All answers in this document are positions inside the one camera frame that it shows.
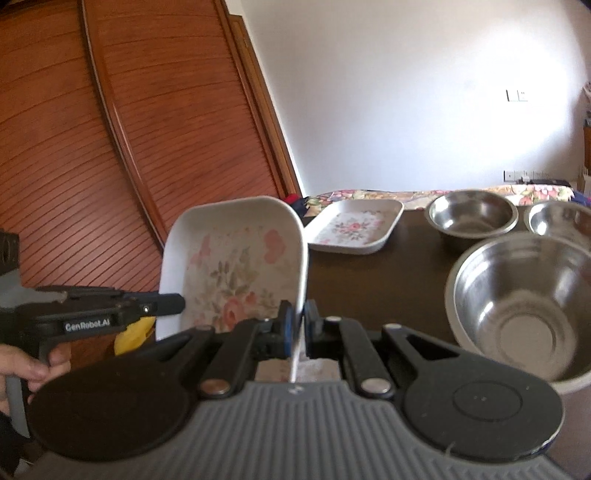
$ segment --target dark brown table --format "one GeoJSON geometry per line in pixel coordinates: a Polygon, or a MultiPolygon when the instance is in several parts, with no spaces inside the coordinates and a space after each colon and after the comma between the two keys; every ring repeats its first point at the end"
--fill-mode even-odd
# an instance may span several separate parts
{"type": "MultiPolygon", "coordinates": [[[[515,229],[525,229],[521,219],[515,229]]],[[[422,210],[404,212],[387,244],[372,255],[310,250],[307,298],[315,299],[322,316],[354,318],[369,330],[401,323],[455,343],[443,292],[459,256],[443,248],[422,210]]],[[[565,423],[550,456],[583,479],[591,473],[591,388],[563,401],[565,423]]]]}

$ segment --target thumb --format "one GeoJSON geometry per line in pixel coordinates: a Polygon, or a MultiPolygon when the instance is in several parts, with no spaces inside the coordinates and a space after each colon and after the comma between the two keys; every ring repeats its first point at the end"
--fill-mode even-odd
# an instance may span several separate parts
{"type": "Polygon", "coordinates": [[[0,345],[0,375],[16,375],[25,380],[43,380],[48,374],[49,368],[46,365],[28,356],[20,348],[0,345]]]}

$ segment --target metal bowl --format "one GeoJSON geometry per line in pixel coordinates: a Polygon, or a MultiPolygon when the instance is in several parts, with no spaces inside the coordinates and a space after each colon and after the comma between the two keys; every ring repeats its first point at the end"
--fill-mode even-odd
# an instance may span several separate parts
{"type": "Polygon", "coordinates": [[[447,278],[447,318],[468,351],[523,369],[558,393],[591,384],[591,253],[510,233],[465,252],[447,278]]]}
{"type": "Polygon", "coordinates": [[[573,202],[536,203],[524,214],[525,226],[538,235],[566,238],[591,250],[591,209],[573,202]]]}
{"type": "Polygon", "coordinates": [[[481,240],[509,232],[519,214],[515,205],[496,193],[456,190],[433,200],[425,217],[446,245],[463,252],[481,240]]]}

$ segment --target yellow cloth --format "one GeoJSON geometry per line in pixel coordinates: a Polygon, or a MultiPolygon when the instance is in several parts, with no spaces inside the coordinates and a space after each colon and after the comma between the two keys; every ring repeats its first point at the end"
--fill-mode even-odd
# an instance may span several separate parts
{"type": "Polygon", "coordinates": [[[122,355],[140,347],[150,336],[156,317],[142,317],[115,337],[115,355],[122,355]]]}

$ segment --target human hand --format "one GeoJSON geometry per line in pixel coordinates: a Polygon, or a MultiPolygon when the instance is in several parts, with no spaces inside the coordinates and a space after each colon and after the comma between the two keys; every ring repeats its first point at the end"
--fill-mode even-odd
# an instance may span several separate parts
{"type": "Polygon", "coordinates": [[[70,344],[61,343],[50,352],[48,367],[15,346],[0,345],[0,411],[10,415],[5,377],[16,375],[27,380],[29,390],[35,393],[49,380],[70,371],[71,356],[70,344]]]}

